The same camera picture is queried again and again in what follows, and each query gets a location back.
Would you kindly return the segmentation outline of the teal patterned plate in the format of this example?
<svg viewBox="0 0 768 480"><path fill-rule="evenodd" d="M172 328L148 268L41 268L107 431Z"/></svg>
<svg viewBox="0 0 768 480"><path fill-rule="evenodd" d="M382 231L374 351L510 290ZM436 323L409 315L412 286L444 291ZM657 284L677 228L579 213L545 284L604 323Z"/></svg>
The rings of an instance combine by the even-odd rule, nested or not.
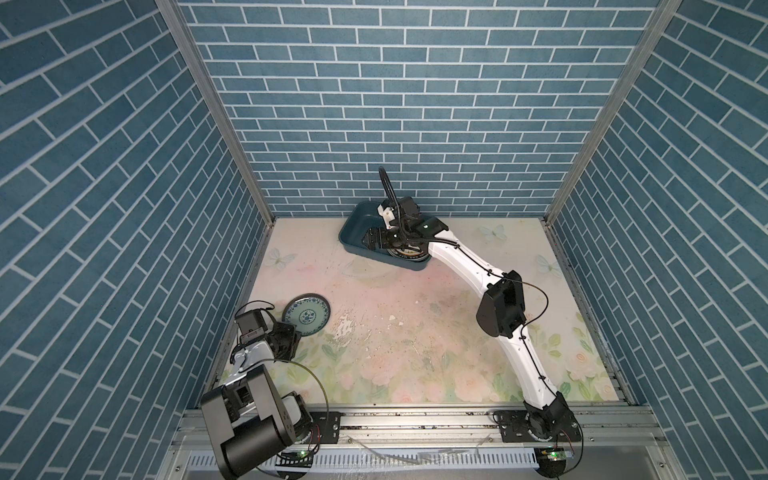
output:
<svg viewBox="0 0 768 480"><path fill-rule="evenodd" d="M319 333L331 318L328 300L315 293L308 293L292 299L282 313L282 321L292 325L302 337Z"/></svg>

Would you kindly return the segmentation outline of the yellow floral plate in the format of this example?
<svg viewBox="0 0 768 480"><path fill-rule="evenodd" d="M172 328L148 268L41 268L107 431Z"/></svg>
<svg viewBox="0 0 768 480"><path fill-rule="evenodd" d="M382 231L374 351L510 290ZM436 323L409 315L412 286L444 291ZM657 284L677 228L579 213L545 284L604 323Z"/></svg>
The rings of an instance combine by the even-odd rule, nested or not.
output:
<svg viewBox="0 0 768 480"><path fill-rule="evenodd" d="M403 241L391 243L386 250L390 256L410 262L426 261L429 257L428 251L421 245Z"/></svg>

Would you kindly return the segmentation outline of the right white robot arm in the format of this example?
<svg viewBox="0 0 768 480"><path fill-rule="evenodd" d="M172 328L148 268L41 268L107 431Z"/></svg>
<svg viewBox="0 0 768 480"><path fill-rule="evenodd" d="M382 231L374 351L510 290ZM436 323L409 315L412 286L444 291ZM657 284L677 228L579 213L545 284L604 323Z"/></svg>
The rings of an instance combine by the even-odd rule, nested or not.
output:
<svg viewBox="0 0 768 480"><path fill-rule="evenodd" d="M349 219L356 253L411 268L438 260L477 293L476 321L498 341L523 394L530 435L540 441L582 439L583 430L562 392L530 345L524 289L533 285L514 270L503 271L466 247L440 219L425 216L410 197L363 201Z"/></svg>

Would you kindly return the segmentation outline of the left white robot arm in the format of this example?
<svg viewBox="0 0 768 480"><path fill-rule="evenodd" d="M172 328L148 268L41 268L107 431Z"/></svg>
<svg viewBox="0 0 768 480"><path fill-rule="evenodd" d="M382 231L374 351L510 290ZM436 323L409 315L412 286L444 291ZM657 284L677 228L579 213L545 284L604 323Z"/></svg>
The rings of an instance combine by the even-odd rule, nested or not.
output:
<svg viewBox="0 0 768 480"><path fill-rule="evenodd" d="M219 472L238 479L312 433L301 396L279 393L269 373L291 361L301 334L273 315L275 306L252 301L234 317L233 372L202 396L201 410Z"/></svg>

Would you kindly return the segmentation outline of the teal plastic bin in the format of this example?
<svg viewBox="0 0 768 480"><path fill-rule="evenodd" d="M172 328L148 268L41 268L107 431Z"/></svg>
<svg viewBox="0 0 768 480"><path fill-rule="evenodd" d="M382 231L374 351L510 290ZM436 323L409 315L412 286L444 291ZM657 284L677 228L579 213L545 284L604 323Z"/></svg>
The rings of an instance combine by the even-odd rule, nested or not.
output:
<svg viewBox="0 0 768 480"><path fill-rule="evenodd" d="M384 220L377 211L380 203L369 200L357 204L339 232L340 243L348 253L368 260L412 271L424 270L431 259L429 254L417 260L405 259L391 256L386 250L369 250L363 244L362 239L370 228L384 226Z"/></svg>

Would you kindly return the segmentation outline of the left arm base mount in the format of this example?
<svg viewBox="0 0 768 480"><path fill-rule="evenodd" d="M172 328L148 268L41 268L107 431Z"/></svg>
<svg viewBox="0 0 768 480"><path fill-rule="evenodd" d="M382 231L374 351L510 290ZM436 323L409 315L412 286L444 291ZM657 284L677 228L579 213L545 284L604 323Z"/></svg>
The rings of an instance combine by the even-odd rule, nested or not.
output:
<svg viewBox="0 0 768 480"><path fill-rule="evenodd" d="M303 413L294 425L297 443L337 444L341 430L340 411Z"/></svg>

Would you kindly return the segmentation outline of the aluminium front rail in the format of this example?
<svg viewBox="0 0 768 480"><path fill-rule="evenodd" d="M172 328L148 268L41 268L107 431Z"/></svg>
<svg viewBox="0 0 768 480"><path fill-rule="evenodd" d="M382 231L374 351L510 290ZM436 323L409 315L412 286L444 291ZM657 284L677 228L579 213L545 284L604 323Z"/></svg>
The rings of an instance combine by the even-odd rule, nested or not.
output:
<svg viewBox="0 0 768 480"><path fill-rule="evenodd" d="M539 442L513 404L334 406L315 455L271 458L249 479L681 479L652 410L576 404Z"/></svg>

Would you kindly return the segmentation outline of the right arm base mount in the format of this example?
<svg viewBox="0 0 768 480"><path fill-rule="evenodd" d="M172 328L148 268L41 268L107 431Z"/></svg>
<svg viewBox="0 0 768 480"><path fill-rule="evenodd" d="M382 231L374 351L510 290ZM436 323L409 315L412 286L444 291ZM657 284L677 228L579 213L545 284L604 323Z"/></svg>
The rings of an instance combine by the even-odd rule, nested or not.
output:
<svg viewBox="0 0 768 480"><path fill-rule="evenodd" d="M490 418L497 426L504 443L576 443L583 439L580 425L570 410L552 415L550 412L496 410Z"/></svg>

